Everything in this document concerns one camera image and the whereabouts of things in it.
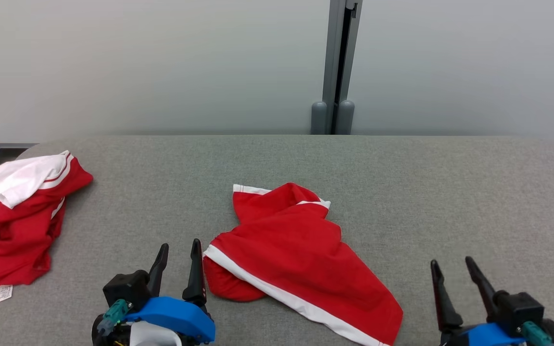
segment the white partition panel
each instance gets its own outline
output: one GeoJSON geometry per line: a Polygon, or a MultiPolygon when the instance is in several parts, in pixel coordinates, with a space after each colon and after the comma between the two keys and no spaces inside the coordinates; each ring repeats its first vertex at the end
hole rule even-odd
{"type": "Polygon", "coordinates": [[[328,0],[0,0],[0,143],[310,131],[328,0]]]}
{"type": "Polygon", "coordinates": [[[554,138],[554,0],[368,0],[352,134],[554,138]]]}

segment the white stripe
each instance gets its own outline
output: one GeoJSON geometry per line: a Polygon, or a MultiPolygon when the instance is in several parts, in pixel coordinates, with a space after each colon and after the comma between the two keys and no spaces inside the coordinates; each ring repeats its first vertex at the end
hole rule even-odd
{"type": "Polygon", "coordinates": [[[70,173],[70,167],[72,165],[72,159],[73,158],[74,158],[73,155],[71,155],[71,154],[68,155],[68,160],[65,163],[65,169],[63,170],[61,175],[59,175],[59,177],[56,180],[42,183],[40,185],[39,189],[42,190],[42,189],[45,189],[45,188],[53,188],[53,187],[59,185],[59,183],[61,183],[68,176],[68,173],[70,173]]]}
{"type": "Polygon", "coordinates": [[[288,307],[294,309],[304,317],[327,326],[335,333],[347,339],[365,346],[389,346],[388,344],[384,344],[379,340],[374,339],[373,337],[360,331],[360,329],[357,329],[344,320],[334,317],[325,310],[306,302],[294,294],[284,291],[275,285],[262,281],[253,276],[213,245],[209,245],[207,250],[204,252],[204,255],[212,259],[225,270],[228,270],[230,273],[234,274],[237,278],[247,281],[249,284],[253,285],[253,287],[256,287],[260,291],[268,294],[276,300],[279,300],[283,304],[286,304],[288,307]]]}
{"type": "MultiPolygon", "coordinates": [[[[244,192],[244,193],[253,193],[253,194],[256,194],[256,195],[266,195],[270,191],[271,190],[267,190],[265,188],[244,186],[244,185],[239,185],[239,184],[234,184],[232,186],[232,192],[244,192]]],[[[298,204],[305,204],[305,203],[314,203],[314,204],[319,204],[320,206],[323,206],[326,209],[330,208],[330,201],[325,201],[321,198],[319,198],[319,202],[317,202],[317,201],[300,201],[300,202],[297,203],[297,205],[298,204]]]]}
{"type": "Polygon", "coordinates": [[[57,208],[55,208],[55,210],[52,211],[52,214],[50,215],[50,219],[52,220],[53,217],[55,217],[55,215],[57,215],[57,212],[61,209],[61,207],[63,206],[63,202],[65,201],[65,197],[63,197],[61,199],[61,202],[59,202],[59,206],[57,206],[57,208]]]}

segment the white care label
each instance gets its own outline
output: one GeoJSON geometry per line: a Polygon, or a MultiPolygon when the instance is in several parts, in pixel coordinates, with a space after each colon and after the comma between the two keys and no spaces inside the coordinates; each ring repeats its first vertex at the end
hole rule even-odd
{"type": "Polygon", "coordinates": [[[12,285],[0,285],[0,301],[12,298],[12,285]]]}

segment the gray fabric surface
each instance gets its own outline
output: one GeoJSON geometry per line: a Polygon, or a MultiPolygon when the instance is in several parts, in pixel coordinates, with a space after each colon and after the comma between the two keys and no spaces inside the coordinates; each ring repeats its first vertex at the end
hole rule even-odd
{"type": "MultiPolygon", "coordinates": [[[[554,144],[506,137],[106,136],[65,149],[95,181],[68,199],[52,270],[0,303],[0,344],[89,345],[107,308],[101,287],[149,269],[170,244],[162,295],[180,297],[194,237],[237,225],[232,184],[296,182],[332,201],[328,218],[404,309],[398,346],[437,345],[429,261],[436,258],[468,323],[484,308],[464,263],[495,289],[527,291],[554,319],[554,144]]],[[[271,298],[209,294],[218,346],[351,345],[271,298]]]]}

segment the garment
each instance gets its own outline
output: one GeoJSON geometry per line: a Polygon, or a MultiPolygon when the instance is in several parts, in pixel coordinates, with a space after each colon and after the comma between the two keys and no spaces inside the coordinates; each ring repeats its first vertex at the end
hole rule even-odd
{"type": "Polygon", "coordinates": [[[68,151],[0,166],[0,285],[31,284],[50,270],[65,197],[92,180],[68,151]]]}
{"type": "Polygon", "coordinates": [[[330,202],[288,183],[234,185],[233,204],[240,226],[204,252],[211,292],[242,302],[269,295],[354,342],[393,345],[403,311],[325,219],[330,202]]]}

